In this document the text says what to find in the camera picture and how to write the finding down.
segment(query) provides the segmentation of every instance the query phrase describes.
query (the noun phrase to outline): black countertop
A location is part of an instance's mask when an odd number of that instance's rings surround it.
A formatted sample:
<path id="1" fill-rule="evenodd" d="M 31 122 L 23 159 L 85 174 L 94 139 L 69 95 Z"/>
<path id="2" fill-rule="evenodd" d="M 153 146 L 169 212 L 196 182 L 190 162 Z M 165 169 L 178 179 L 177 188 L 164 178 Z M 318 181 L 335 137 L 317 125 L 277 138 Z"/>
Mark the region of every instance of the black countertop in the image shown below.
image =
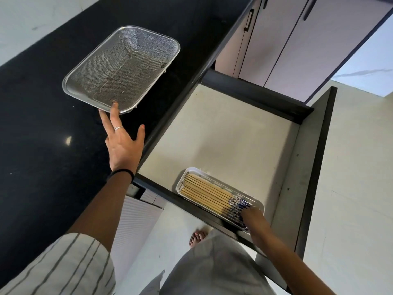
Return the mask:
<path id="1" fill-rule="evenodd" d="M 0 67 L 0 288 L 66 232 L 110 172 L 97 109 L 66 95 L 64 76 L 123 25 L 179 41 L 167 72 L 121 117 L 132 137 L 145 124 L 145 158 L 251 3 L 100 0 Z"/>

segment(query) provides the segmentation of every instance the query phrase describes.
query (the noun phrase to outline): striped sleeve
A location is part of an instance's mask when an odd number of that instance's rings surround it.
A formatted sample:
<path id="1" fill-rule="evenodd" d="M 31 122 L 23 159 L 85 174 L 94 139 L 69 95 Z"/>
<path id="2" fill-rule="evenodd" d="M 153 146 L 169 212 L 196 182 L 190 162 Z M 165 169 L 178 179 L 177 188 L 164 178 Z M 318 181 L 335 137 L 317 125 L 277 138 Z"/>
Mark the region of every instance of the striped sleeve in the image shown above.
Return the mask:
<path id="1" fill-rule="evenodd" d="M 52 243 L 0 295 L 112 295 L 113 262 L 96 239 L 70 233 Z"/>

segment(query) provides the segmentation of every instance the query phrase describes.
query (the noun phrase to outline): chopsticks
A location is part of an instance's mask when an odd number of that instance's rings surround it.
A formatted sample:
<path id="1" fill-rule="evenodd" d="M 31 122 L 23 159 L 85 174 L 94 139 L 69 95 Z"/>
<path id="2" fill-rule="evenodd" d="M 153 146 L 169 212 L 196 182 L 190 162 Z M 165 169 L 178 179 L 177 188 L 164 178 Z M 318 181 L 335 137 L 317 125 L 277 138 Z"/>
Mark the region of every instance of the chopsticks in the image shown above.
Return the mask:
<path id="1" fill-rule="evenodd" d="M 241 217 L 241 210 L 250 207 L 250 203 L 233 195 L 228 190 L 188 173 L 184 177 L 180 193 L 203 205 L 204 207 L 224 216 L 241 228 L 246 228 Z"/>

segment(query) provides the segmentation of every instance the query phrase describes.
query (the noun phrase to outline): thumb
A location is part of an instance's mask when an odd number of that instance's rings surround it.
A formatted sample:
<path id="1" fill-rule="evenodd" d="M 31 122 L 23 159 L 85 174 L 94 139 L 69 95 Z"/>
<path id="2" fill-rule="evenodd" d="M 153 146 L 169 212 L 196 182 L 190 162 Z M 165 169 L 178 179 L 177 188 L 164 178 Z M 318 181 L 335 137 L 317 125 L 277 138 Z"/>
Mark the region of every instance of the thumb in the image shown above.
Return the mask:
<path id="1" fill-rule="evenodd" d="M 138 128 L 138 133 L 136 134 L 136 141 L 142 145 L 145 143 L 145 125 L 141 125 Z"/>

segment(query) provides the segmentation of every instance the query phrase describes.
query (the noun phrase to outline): person's right arm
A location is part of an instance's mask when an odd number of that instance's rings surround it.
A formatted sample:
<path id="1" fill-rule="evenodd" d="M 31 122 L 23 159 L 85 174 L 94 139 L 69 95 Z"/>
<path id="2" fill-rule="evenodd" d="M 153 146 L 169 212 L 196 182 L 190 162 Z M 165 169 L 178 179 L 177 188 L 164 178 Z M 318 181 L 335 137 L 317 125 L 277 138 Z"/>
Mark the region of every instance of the person's right arm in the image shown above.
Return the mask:
<path id="1" fill-rule="evenodd" d="M 294 295 L 334 295 L 299 256 L 273 234 L 258 208 L 244 209 L 242 217 L 254 244 L 272 261 Z"/>

